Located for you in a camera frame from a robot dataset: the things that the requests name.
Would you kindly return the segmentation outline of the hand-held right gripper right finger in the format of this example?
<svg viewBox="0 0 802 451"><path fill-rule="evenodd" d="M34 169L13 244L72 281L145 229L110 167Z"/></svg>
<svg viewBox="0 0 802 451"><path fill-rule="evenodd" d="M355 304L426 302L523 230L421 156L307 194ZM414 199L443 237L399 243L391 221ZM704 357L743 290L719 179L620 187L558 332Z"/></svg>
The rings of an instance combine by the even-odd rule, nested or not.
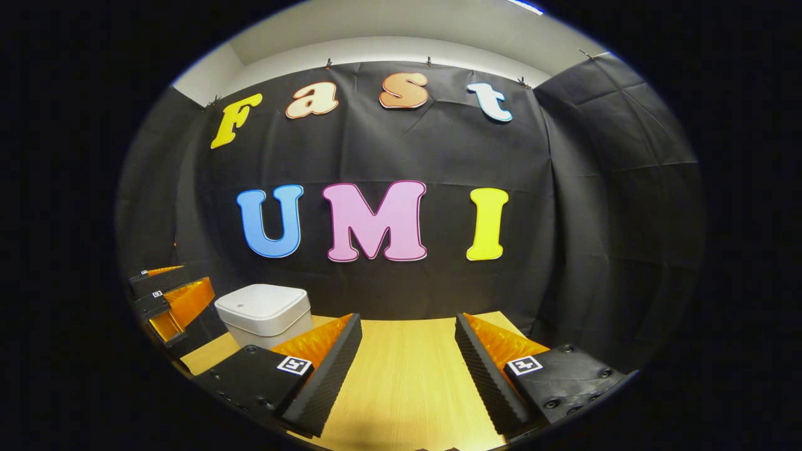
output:
<svg viewBox="0 0 802 451"><path fill-rule="evenodd" d="M629 380L573 343L547 348L476 315L456 315L455 341L496 433L506 439L563 422Z"/></svg>

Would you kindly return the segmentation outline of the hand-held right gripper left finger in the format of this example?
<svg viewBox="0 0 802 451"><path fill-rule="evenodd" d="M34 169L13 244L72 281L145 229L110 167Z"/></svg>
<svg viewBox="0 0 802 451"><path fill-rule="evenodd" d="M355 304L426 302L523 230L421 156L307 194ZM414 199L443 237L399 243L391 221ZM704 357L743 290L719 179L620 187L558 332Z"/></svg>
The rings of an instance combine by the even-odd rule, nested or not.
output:
<svg viewBox="0 0 802 451"><path fill-rule="evenodd" d="M320 437L363 337L358 313L271 349L246 345L192 381L267 427Z"/></svg>

